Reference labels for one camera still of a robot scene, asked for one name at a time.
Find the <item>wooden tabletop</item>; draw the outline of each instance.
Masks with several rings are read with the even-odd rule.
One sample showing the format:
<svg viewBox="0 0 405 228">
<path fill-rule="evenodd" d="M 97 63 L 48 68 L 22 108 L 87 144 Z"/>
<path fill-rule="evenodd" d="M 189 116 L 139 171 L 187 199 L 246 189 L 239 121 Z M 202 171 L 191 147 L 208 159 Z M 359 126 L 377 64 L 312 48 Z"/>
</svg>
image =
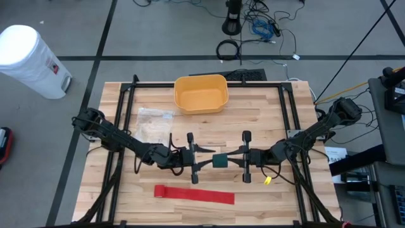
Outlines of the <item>wooden tabletop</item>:
<svg viewBox="0 0 405 228">
<path fill-rule="evenodd" d="M 113 122 L 121 83 L 107 82 L 99 109 L 106 119 Z M 307 82 L 292 82 L 299 121 L 303 129 L 316 122 L 316 115 Z M 242 131 L 252 132 L 251 148 L 266 149 L 278 140 L 285 138 L 277 88 L 228 88 L 229 102 L 220 113 L 184 116 L 173 102 L 172 88 L 136 88 L 129 130 L 136 132 L 135 123 L 139 108 L 172 110 L 175 112 L 171 132 L 177 146 L 186 146 L 188 132 L 193 132 L 195 142 L 204 148 L 214 149 L 217 153 L 236 150 L 242 142 Z M 288 102 L 284 94 L 290 125 L 294 126 Z M 125 116 L 127 97 L 124 99 L 121 125 Z M 100 146 L 99 142 L 90 144 L 90 149 Z M 315 148 L 325 151 L 323 144 Z M 78 220 L 91 207 L 98 197 L 103 183 L 104 169 L 108 152 L 105 149 L 92 151 L 85 164 L 82 183 L 72 220 Z M 315 193 L 331 213 L 339 218 L 340 210 L 335 188 L 330 175 L 327 159 L 310 151 L 309 165 Z M 197 162 L 210 159 L 212 154 L 197 154 Z M 115 222 L 127 220 L 128 224 L 292 224 L 301 220 L 295 187 L 277 178 L 266 186 L 260 169 L 251 166 L 252 183 L 242 182 L 243 170 L 230 163 L 228 168 L 205 166 L 199 172 L 199 184 L 190 182 L 190 169 L 185 168 L 183 175 L 174 176 L 170 170 L 160 170 L 143 165 L 139 174 L 134 174 L 134 152 L 125 152 L 120 193 L 116 207 Z M 288 161 L 282 163 L 282 175 L 294 180 Z M 189 201 L 185 199 L 154 198 L 156 184 L 172 187 L 186 187 L 235 193 L 235 204 Z M 308 197 L 304 190 L 305 206 L 309 220 L 312 214 Z M 109 198 L 106 200 L 104 220 L 107 220 Z"/>
</svg>

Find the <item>red resistance band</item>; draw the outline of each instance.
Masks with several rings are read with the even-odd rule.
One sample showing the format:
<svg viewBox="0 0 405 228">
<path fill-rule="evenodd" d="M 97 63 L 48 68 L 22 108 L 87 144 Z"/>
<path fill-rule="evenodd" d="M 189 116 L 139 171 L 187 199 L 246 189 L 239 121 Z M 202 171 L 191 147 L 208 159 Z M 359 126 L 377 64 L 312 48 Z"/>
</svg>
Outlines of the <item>red resistance band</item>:
<svg viewBox="0 0 405 228">
<path fill-rule="evenodd" d="M 235 193 L 166 187 L 161 184 L 155 185 L 154 197 L 235 204 Z"/>
</svg>

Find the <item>yellow clip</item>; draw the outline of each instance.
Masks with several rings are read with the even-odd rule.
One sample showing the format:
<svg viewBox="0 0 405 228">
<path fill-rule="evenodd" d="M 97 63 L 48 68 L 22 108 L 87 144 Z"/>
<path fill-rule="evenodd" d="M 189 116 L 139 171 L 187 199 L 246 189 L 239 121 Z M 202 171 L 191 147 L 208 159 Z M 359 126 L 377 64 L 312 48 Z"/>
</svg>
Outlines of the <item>yellow clip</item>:
<svg viewBox="0 0 405 228">
<path fill-rule="evenodd" d="M 271 182 L 271 177 L 267 177 L 265 180 L 265 185 L 269 185 Z"/>
</svg>

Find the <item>green block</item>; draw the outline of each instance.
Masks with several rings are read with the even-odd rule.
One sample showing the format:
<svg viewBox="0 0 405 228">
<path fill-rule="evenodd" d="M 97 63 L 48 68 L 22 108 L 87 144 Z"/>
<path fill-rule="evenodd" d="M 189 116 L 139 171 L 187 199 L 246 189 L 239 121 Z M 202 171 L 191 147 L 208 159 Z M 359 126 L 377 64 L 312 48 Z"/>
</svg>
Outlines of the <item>green block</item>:
<svg viewBox="0 0 405 228">
<path fill-rule="evenodd" d="M 214 168 L 227 168 L 228 167 L 228 155 L 226 153 L 213 155 L 213 167 Z"/>
</svg>

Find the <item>plastic bag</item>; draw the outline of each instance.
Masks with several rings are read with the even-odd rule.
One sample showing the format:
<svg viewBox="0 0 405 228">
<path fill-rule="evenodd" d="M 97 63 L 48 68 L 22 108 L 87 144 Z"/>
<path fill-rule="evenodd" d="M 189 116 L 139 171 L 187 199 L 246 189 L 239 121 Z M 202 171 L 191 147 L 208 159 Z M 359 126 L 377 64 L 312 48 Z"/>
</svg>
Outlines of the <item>plastic bag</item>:
<svg viewBox="0 0 405 228">
<path fill-rule="evenodd" d="M 143 143 L 169 146 L 174 111 L 139 108 L 134 137 Z"/>
</svg>

